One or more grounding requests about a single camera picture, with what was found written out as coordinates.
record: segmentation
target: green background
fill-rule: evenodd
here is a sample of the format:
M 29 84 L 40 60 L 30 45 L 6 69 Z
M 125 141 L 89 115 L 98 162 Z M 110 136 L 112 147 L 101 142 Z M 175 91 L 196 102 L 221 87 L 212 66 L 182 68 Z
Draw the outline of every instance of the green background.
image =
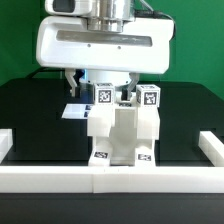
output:
M 173 16 L 177 24 L 170 68 L 161 80 L 201 83 L 224 99 L 224 1 L 148 2 Z M 36 38 L 45 16 L 44 0 L 0 1 L 0 85 L 39 67 Z M 158 76 L 141 75 L 141 79 L 158 80 Z

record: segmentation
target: black table surface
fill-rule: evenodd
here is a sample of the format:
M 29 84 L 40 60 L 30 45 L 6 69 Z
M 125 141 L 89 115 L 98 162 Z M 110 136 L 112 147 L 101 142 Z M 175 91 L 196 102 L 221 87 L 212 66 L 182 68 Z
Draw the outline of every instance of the black table surface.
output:
M 199 132 L 224 140 L 224 101 L 195 83 L 161 88 L 157 166 L 212 166 L 198 147 Z M 66 80 L 15 79 L 0 87 L 0 128 L 12 128 L 8 165 L 87 165 L 86 120 L 61 119 L 72 98 Z M 222 223 L 223 194 L 0 194 L 1 223 Z

